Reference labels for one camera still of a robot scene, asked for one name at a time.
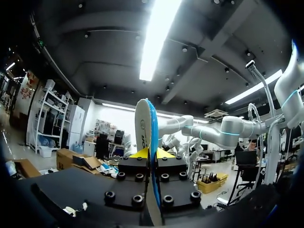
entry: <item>yellow object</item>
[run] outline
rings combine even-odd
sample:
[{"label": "yellow object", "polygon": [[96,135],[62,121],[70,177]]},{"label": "yellow object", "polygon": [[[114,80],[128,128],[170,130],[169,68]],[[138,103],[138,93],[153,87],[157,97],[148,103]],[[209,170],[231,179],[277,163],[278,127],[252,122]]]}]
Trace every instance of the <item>yellow object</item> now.
[{"label": "yellow object", "polygon": [[204,194],[213,192],[221,186],[219,181],[206,184],[198,180],[196,183],[198,185],[198,189],[201,190],[201,192]]},{"label": "yellow object", "polygon": [[157,148],[157,151],[156,151],[156,158],[163,158],[163,157],[167,157],[167,158],[175,158],[174,155],[164,151],[163,149],[161,148]]},{"label": "yellow object", "polygon": [[223,186],[228,178],[228,174],[219,172],[217,173],[217,178],[219,178],[220,185]]},{"label": "yellow object", "polygon": [[148,158],[148,151],[149,151],[148,147],[143,148],[142,150],[138,151],[136,154],[129,156],[129,158],[138,158],[138,157]]}]

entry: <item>ceiling light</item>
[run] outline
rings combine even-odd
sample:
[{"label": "ceiling light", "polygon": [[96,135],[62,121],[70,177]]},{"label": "ceiling light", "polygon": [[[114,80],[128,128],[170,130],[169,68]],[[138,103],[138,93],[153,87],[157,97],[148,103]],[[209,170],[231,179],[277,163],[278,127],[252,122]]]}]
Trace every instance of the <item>ceiling light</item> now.
[{"label": "ceiling light", "polygon": [[249,50],[246,50],[245,53],[247,56],[251,56],[251,52]]},{"label": "ceiling light", "polygon": [[207,120],[193,120],[194,122],[202,123],[202,124],[207,124],[209,121]]},{"label": "ceiling light", "polygon": [[90,35],[91,35],[90,32],[86,32],[86,33],[85,33],[85,38],[88,38]]},{"label": "ceiling light", "polygon": [[163,43],[180,7],[180,3],[181,0],[155,1],[143,46],[140,80],[152,80]]},{"label": "ceiling light", "polygon": [[[117,108],[117,109],[123,109],[123,110],[135,112],[135,108],[128,108],[128,107],[118,106],[118,105],[114,105],[114,104],[107,104],[107,103],[102,103],[102,105],[106,106],[106,107],[110,107],[110,108]],[[159,112],[156,112],[156,115],[162,116],[162,117],[167,117],[167,118],[179,117],[178,115],[169,115],[169,114],[163,114],[163,113],[159,113]],[[203,124],[209,123],[209,121],[207,121],[207,120],[196,120],[195,119],[193,121],[198,122],[198,123],[203,123]]]},{"label": "ceiling light", "polygon": [[9,70],[9,69],[11,69],[13,66],[15,66],[15,62],[13,62],[11,65],[9,65],[9,67],[8,68],[6,68],[6,70]]},{"label": "ceiling light", "polygon": [[102,105],[106,106],[106,107],[118,108],[118,109],[123,109],[123,110],[135,112],[135,108],[128,108],[128,107],[123,107],[123,106],[118,106],[118,105],[113,105],[113,104],[106,104],[106,103],[102,103]]},{"label": "ceiling light", "polygon": [[[274,73],[273,75],[271,75],[270,77],[265,79],[265,81],[266,81],[267,84],[270,84],[273,81],[277,80],[280,76],[282,76],[282,70],[278,70],[276,73]],[[263,88],[263,83],[260,82],[259,84],[257,84],[254,87],[248,89],[247,91],[233,97],[230,100],[227,100],[225,103],[228,104],[228,105],[233,104],[236,101],[239,101],[239,100],[243,99],[244,97],[246,97],[250,94],[253,94],[254,92],[256,92],[257,90],[259,90],[261,88]]]}]

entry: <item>white refrigerator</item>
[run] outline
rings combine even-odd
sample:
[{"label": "white refrigerator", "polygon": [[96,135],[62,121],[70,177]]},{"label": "white refrigerator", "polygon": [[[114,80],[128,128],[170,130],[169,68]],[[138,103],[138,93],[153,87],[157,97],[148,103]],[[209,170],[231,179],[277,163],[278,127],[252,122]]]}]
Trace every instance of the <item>white refrigerator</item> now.
[{"label": "white refrigerator", "polygon": [[80,133],[82,122],[84,120],[85,111],[77,105],[69,105],[70,111],[70,127],[68,131],[67,146],[72,150],[73,144],[81,144]]}]

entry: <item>ceiling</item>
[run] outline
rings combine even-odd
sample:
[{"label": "ceiling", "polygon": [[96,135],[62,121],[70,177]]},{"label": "ceiling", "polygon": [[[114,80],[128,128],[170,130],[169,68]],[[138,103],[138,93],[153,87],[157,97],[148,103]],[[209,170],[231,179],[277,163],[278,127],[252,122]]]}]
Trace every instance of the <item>ceiling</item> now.
[{"label": "ceiling", "polygon": [[184,0],[152,81],[143,82],[142,48],[154,1],[87,0],[79,8],[81,2],[43,0],[35,10],[41,39],[60,69],[56,71],[80,96],[128,105],[149,98],[159,110],[197,117],[214,108],[234,113],[245,102],[265,102],[264,93],[258,92],[225,105],[258,83],[245,69],[246,62],[254,59],[270,76],[284,71],[289,61],[291,39],[259,1],[221,0],[217,5]]}]

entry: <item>air conditioner unit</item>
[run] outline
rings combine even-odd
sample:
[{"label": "air conditioner unit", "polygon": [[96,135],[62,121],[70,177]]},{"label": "air conditioner unit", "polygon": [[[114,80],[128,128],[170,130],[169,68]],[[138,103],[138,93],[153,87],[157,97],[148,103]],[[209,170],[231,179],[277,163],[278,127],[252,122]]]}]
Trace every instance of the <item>air conditioner unit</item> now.
[{"label": "air conditioner unit", "polygon": [[206,113],[205,118],[218,118],[218,117],[224,117],[226,115],[229,115],[228,112],[224,112],[219,109],[214,109],[213,111]]}]

